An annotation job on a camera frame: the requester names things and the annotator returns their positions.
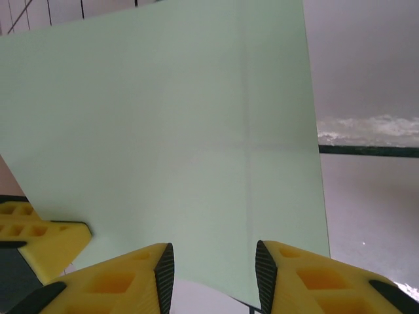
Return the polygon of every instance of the rectangular cutout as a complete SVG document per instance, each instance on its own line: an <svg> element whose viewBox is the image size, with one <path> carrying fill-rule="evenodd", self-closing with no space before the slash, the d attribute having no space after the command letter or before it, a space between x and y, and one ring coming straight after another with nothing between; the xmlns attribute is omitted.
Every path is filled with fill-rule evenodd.
<svg viewBox="0 0 419 314"><path fill-rule="evenodd" d="M41 237L45 234L45 232L48 230L48 227L46 226L32 226L31 231L29 233L29 236L31 237Z"/></svg>
<svg viewBox="0 0 419 314"><path fill-rule="evenodd" d="M8 235L17 237L22 233L23 229L24 229L24 226L13 225L13 226L10 227Z"/></svg>
<svg viewBox="0 0 419 314"><path fill-rule="evenodd" d="M7 206L1 206L0 207L0 214L4 215L11 215L13 214L13 211L16 209L13 205L7 205Z"/></svg>
<svg viewBox="0 0 419 314"><path fill-rule="evenodd" d="M324 314L376 314L361 298L322 298L316 301Z"/></svg>
<svg viewBox="0 0 419 314"><path fill-rule="evenodd" d="M330 268L306 268L297 271L309 290L333 290L349 288L345 280Z"/></svg>
<svg viewBox="0 0 419 314"><path fill-rule="evenodd" d="M102 273L93 279L89 293L124 293L131 285L134 273Z"/></svg>
<svg viewBox="0 0 419 314"><path fill-rule="evenodd" d="M33 213L33 208L30 204L25 204L19 207L19 215L30 216Z"/></svg>
<svg viewBox="0 0 419 314"><path fill-rule="evenodd" d="M71 305L65 314L110 314L111 310L103 305Z"/></svg>

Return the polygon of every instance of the yellow plastic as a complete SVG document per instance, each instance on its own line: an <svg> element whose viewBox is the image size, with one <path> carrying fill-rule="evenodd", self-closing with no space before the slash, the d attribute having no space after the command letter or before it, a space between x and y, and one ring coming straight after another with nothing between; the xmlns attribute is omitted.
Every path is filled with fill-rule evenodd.
<svg viewBox="0 0 419 314"><path fill-rule="evenodd" d="M0 204L0 220L40 220L32 205L27 201L7 201Z"/></svg>
<svg viewBox="0 0 419 314"><path fill-rule="evenodd" d="M277 267L271 314L400 314L368 283L389 279L275 241L264 241Z"/></svg>
<svg viewBox="0 0 419 314"><path fill-rule="evenodd" d="M159 314L154 269L159 243L55 279L64 289L40 314Z"/></svg>
<svg viewBox="0 0 419 314"><path fill-rule="evenodd" d="M88 245L91 237L88 227L80 222L0 219L0 241L27 243L18 250L42 284L58 277Z"/></svg>

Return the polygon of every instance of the light green paper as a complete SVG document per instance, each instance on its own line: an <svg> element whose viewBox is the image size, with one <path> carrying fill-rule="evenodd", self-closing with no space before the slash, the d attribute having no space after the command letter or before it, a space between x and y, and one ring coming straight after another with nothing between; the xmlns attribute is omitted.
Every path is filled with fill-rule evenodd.
<svg viewBox="0 0 419 314"><path fill-rule="evenodd" d="M257 305L256 242L329 254L301 1L166 0L0 38L0 153L82 268L172 242Z"/></svg>

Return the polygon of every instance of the gray floor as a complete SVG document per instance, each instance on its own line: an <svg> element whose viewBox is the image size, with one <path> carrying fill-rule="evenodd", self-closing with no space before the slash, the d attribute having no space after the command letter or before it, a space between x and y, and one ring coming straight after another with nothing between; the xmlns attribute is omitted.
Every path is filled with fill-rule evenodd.
<svg viewBox="0 0 419 314"><path fill-rule="evenodd" d="M419 159L321 156L332 257L419 287Z"/></svg>

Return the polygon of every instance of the white foam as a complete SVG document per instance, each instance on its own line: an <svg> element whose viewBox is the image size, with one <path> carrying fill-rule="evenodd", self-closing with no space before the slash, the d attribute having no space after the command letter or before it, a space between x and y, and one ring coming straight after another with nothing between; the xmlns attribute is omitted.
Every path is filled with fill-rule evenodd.
<svg viewBox="0 0 419 314"><path fill-rule="evenodd" d="M321 144L419 147L419 117L390 115L318 121Z"/></svg>
<svg viewBox="0 0 419 314"><path fill-rule="evenodd" d="M408 294L411 298L415 299L416 301L419 301L419 292L417 288L412 288L408 284L403 283L395 283L399 288L406 294Z"/></svg>

